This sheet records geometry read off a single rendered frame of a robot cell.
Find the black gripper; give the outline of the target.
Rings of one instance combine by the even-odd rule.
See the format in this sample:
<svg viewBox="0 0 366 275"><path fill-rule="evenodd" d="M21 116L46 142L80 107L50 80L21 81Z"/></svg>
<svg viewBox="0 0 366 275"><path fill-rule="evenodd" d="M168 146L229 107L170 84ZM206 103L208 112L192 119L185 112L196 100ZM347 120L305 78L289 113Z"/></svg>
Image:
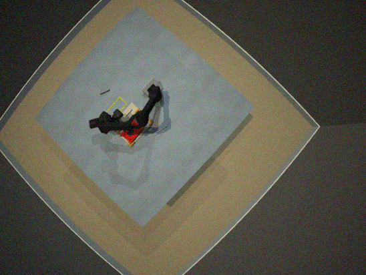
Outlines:
<svg viewBox="0 0 366 275"><path fill-rule="evenodd" d="M114 111L114 114L112 115L112 117L110 117L111 122L115 122L115 121L119 122L119 120L122 118L122 116L123 116L123 113L119 109L116 109Z"/></svg>

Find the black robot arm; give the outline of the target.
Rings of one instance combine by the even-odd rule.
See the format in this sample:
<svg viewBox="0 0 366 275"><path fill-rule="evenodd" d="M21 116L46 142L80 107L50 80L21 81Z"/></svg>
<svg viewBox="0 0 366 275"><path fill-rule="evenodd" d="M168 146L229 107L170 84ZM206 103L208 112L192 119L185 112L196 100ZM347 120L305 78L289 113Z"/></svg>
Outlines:
<svg viewBox="0 0 366 275"><path fill-rule="evenodd" d="M155 104L159 102L162 98L162 92L160 89L160 86L155 86L152 84L148 89L148 96L149 101L145 105L144 109L142 111L139 111L138 113L135 113L128 121L126 122L111 122L111 115L102 112L102 114L99 116L99 118L89 120L89 127L90 129L98 127L98 129L101 131L101 133L108 133L112 130L128 130L131 131L133 129L140 129L141 127L144 127L148 124L149 121L149 114L154 108ZM137 122L139 125L132 125L131 122L134 119L137 119Z"/></svg>

